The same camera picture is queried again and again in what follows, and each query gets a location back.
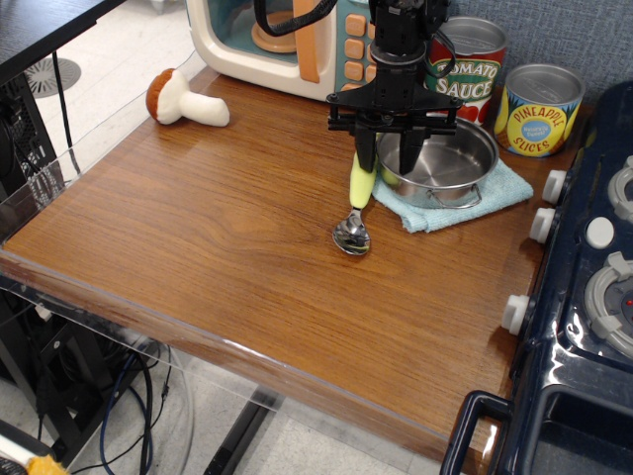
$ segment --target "oven handle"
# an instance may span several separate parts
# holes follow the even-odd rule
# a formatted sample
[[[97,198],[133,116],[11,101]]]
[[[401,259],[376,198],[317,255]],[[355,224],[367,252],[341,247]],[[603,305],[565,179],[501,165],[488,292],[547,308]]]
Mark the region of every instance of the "oven handle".
[[[485,391],[473,391],[466,396],[448,442],[440,475],[460,474],[477,421],[481,417],[508,423],[512,419],[512,403]]]

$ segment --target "mushroom stem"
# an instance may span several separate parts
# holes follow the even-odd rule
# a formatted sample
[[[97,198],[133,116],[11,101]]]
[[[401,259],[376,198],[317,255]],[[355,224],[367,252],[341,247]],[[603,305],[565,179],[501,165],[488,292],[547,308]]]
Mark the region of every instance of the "mushroom stem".
[[[223,127],[228,124],[228,107],[218,97],[203,96],[184,91],[178,105],[183,117],[207,126]]]

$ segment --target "can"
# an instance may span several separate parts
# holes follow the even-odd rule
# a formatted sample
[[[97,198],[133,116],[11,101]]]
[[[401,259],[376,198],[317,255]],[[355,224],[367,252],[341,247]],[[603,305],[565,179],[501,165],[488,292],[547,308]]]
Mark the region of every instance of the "can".
[[[524,156],[549,156],[572,132],[585,95],[585,82],[573,69],[525,64],[505,80],[495,122],[503,148]]]
[[[481,125],[507,50],[507,33],[491,21],[465,16],[449,18],[440,31],[455,47],[456,62],[446,77],[435,78],[427,73],[426,87],[462,99],[465,104],[457,116]],[[450,59],[448,48],[435,38],[428,56],[431,71],[441,73]]]

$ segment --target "toy microwave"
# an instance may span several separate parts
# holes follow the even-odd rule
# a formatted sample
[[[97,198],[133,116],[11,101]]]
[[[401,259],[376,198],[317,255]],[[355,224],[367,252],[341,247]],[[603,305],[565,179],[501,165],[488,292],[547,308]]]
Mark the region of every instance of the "toy microwave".
[[[305,14],[314,0],[267,0],[268,23]],[[367,0],[339,0],[314,25],[281,38],[255,21],[252,0],[187,0],[193,43],[209,67],[243,81],[324,101],[376,75]]]

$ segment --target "toy mushroom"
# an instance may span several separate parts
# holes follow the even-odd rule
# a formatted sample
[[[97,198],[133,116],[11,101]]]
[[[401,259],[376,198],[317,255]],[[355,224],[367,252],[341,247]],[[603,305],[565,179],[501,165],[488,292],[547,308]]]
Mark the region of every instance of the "toy mushroom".
[[[164,125],[186,117],[207,126],[224,127],[229,119],[225,101],[191,92],[189,81],[178,69],[165,69],[151,81],[145,105],[151,117]]]

